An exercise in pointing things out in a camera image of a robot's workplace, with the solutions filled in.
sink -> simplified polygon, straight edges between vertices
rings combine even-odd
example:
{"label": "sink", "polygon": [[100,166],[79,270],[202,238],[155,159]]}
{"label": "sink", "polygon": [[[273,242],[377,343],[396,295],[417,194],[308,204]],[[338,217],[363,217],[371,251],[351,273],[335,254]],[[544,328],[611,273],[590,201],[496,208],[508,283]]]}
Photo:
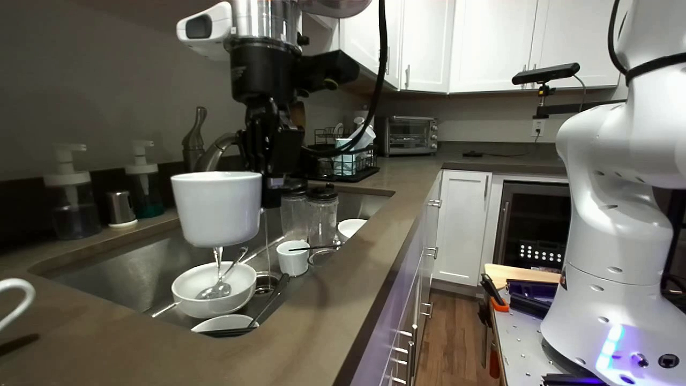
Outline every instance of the sink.
{"label": "sink", "polygon": [[[388,198],[388,194],[338,191],[338,221],[356,217],[371,219]],[[276,244],[283,241],[287,241],[287,236],[281,233],[279,208],[271,208],[262,214],[260,233],[242,244],[248,246],[244,261],[258,270],[258,283],[256,297],[238,314],[256,318],[258,323],[254,327],[264,323],[308,281],[313,270],[335,255],[335,250],[318,251],[311,270],[292,278],[279,273]],[[238,255],[241,246],[226,246],[226,259],[236,259]],[[192,246],[180,229],[177,229],[125,251],[95,254],[78,263],[64,257],[64,261],[35,267],[32,273],[188,330],[199,320],[192,320],[174,310],[172,281],[192,267],[209,261],[213,261],[211,250]]]}

dish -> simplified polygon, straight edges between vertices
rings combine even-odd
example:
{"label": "dish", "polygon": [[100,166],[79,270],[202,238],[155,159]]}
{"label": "dish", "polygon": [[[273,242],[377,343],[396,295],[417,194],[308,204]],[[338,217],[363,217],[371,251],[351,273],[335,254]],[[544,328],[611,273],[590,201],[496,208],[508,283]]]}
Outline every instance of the dish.
{"label": "dish", "polygon": [[207,320],[214,315],[233,314],[244,306],[256,295],[258,273],[246,263],[236,263],[236,269],[226,275],[226,283],[232,286],[232,295],[218,298],[197,298],[197,295],[216,283],[216,263],[195,267],[172,283],[174,300],[179,310],[195,320]]}
{"label": "dish", "polygon": [[338,223],[342,241],[347,242],[365,225],[365,219],[347,219]]}

